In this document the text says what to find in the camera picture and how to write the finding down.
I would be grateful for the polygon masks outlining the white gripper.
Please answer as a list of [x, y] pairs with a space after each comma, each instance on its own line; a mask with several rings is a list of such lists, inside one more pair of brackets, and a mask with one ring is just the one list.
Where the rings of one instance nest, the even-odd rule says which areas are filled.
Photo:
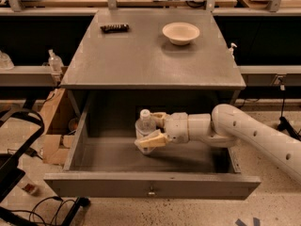
[[161, 131], [154, 131], [145, 137], [137, 139], [135, 141], [137, 147], [164, 147], [169, 140], [174, 143], [188, 142], [188, 115], [185, 112], [171, 115], [168, 115], [166, 112], [153, 112], [151, 117], [154, 119], [157, 127], [165, 127], [166, 134]]

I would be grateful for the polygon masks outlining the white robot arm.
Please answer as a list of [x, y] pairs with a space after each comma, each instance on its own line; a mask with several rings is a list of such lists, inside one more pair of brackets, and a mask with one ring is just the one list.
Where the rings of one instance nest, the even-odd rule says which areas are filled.
[[201, 141], [212, 147], [229, 148], [239, 138], [301, 183], [301, 141], [253, 119], [233, 105], [217, 105], [210, 114], [191, 115], [151, 113], [144, 109], [140, 120], [155, 123], [147, 131], [136, 128], [135, 145], [143, 154], [171, 142]]

